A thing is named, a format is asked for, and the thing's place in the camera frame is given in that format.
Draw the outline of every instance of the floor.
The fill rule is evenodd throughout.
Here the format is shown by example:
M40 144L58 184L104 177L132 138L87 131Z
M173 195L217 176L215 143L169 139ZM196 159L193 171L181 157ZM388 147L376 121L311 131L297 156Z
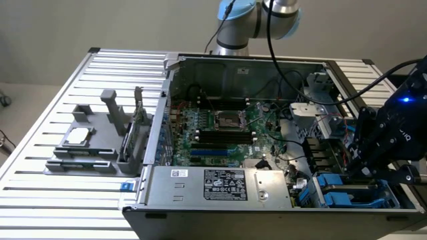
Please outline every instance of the floor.
M17 145L48 106L61 86L0 83L0 90L12 104L0 106L0 130ZM8 157L0 154L0 166Z

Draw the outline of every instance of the white label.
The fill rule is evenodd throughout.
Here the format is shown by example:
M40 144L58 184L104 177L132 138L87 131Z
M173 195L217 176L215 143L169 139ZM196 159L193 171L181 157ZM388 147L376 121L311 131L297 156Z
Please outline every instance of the white label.
M248 68L237 68L237 74L249 74Z
M172 178L187 178L188 177L188 170L187 169L173 169L171 171Z

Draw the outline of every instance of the blue clip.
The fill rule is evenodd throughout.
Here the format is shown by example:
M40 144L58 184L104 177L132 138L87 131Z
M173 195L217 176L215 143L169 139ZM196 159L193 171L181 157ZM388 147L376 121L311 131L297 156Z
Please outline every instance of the blue clip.
M121 193L132 193L133 192L133 183L123 182L120 185Z

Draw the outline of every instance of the sticker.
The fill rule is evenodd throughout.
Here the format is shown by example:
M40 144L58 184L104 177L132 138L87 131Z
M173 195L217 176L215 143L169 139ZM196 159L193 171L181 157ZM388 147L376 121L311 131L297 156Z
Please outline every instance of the sticker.
M249 74L248 68L237 68L237 74Z
M188 177L188 169L173 169L171 171L172 178L185 178Z
M244 170L204 170L203 197L215 201L247 201Z

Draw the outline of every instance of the motherboard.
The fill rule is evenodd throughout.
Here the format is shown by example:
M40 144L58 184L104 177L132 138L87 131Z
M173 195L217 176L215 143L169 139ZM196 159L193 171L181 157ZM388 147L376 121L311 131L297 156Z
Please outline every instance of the motherboard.
M243 102L240 106L220 106L213 101L208 106L181 102L171 114L172 165L247 167L261 158L284 153L284 143L269 137L281 139L277 109L279 106L268 102Z

